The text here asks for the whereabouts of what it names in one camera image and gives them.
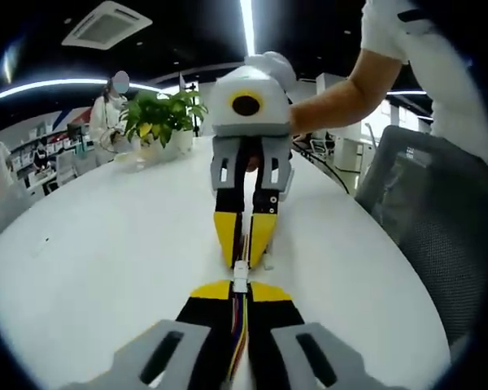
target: black circular lens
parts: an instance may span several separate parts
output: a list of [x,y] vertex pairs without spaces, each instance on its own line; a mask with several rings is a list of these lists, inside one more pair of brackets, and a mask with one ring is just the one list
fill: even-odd
[[239,96],[233,100],[233,110],[242,116],[255,115],[260,110],[260,103],[251,96]]

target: ceiling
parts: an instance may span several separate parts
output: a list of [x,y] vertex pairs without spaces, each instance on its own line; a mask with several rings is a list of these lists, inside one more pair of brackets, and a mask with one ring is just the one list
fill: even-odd
[[[146,83],[191,68],[241,62],[246,40],[239,0],[119,0],[153,24],[109,50],[61,46],[61,41],[102,0],[0,4],[7,22],[0,27],[0,92],[29,82],[63,78],[107,78],[123,70]],[[298,77],[321,72],[347,76],[359,52],[364,0],[253,0],[255,48],[275,50],[294,65]],[[8,8],[14,7],[10,15]],[[10,53],[11,83],[1,61]],[[191,72],[186,81],[212,81],[228,70]],[[46,112],[92,105],[97,85],[35,89],[0,99],[0,130]],[[405,67],[395,89],[419,89]],[[404,103],[430,112],[427,97]],[[394,103],[402,104],[392,98]]]

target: colorful wires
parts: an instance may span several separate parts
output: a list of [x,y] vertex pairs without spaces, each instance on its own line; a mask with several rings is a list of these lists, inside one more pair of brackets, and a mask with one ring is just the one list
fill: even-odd
[[241,361],[247,339],[247,300],[246,294],[237,294],[233,298],[233,356],[228,370],[228,382],[233,381]]

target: mesh chair back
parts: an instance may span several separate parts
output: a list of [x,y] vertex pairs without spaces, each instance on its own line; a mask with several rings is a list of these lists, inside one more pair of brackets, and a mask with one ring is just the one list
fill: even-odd
[[0,234],[23,214],[33,202],[22,181],[18,181],[0,194]]
[[69,150],[58,154],[56,157],[56,174],[56,182],[59,187],[76,178],[74,151]]
[[356,200],[412,264],[453,344],[488,281],[488,166],[442,138],[389,126]]
[[96,153],[92,150],[86,154],[76,154],[74,156],[74,167],[78,176],[84,175],[98,167]]

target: wire bundle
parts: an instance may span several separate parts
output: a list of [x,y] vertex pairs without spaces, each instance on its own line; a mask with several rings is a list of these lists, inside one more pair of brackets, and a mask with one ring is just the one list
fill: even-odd
[[228,370],[228,382],[233,381],[237,372],[238,363],[241,361],[242,352],[247,339],[247,300],[246,294],[236,294],[233,298],[233,356]]
[[347,186],[345,185],[345,183],[343,182],[342,178],[334,171],[333,168],[331,168],[329,166],[328,163],[326,163],[324,160],[322,160],[321,158],[318,158],[317,156],[315,156],[313,153],[310,153],[310,152],[307,152],[306,150],[304,150],[300,145],[297,145],[295,142],[293,142],[293,146],[295,147],[296,151],[302,155],[302,157],[304,157],[307,161],[309,161],[311,164],[314,164],[313,160],[316,160],[317,162],[319,162],[320,164],[323,164],[327,169],[330,170],[330,172],[333,174],[334,177],[336,177],[338,179],[338,181],[340,182],[340,184],[342,185],[342,187],[345,189],[345,192],[346,193],[350,193],[349,192],[349,189],[347,188]]

